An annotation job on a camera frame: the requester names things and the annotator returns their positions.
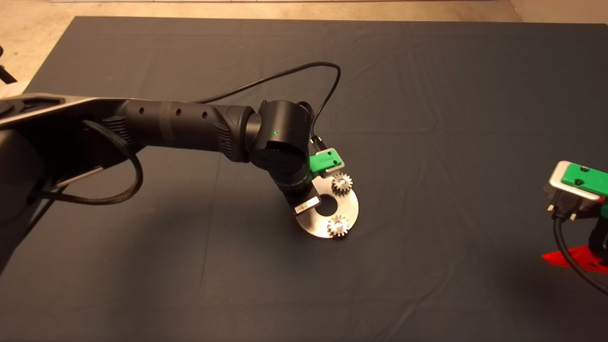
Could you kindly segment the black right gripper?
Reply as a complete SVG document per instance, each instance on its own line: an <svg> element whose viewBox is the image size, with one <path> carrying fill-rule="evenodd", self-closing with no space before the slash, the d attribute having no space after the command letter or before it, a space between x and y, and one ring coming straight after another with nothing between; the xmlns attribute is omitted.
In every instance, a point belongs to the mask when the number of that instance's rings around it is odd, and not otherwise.
<svg viewBox="0 0 608 342"><path fill-rule="evenodd" d="M597 219L587 246L570 247L568 251L583 270L608 274L608 219ZM546 253L542 258L552 266L570 267L560 251Z"/></svg>

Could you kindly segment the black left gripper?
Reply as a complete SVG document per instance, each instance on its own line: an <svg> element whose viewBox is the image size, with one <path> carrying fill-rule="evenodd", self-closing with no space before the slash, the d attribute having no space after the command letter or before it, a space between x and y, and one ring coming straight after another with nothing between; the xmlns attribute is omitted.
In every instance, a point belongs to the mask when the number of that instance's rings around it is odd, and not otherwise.
<svg viewBox="0 0 608 342"><path fill-rule="evenodd" d="M295 216L304 214L321 203L311 176L306 176L295 183L275 182Z"/></svg>

